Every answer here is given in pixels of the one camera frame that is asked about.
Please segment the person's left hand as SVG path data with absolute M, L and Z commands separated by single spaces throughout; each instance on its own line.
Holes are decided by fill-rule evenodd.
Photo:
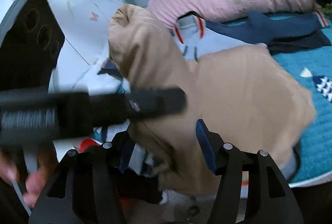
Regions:
M 55 146 L 52 142 L 44 143 L 37 150 L 37 170 L 26 177 L 21 175 L 22 169 L 18 167 L 18 159 L 8 148 L 1 148 L 1 179 L 13 185 L 14 182 L 21 182 L 25 179 L 25 191 L 22 194 L 24 203 L 34 208 L 47 181 L 52 176 L 58 165 Z

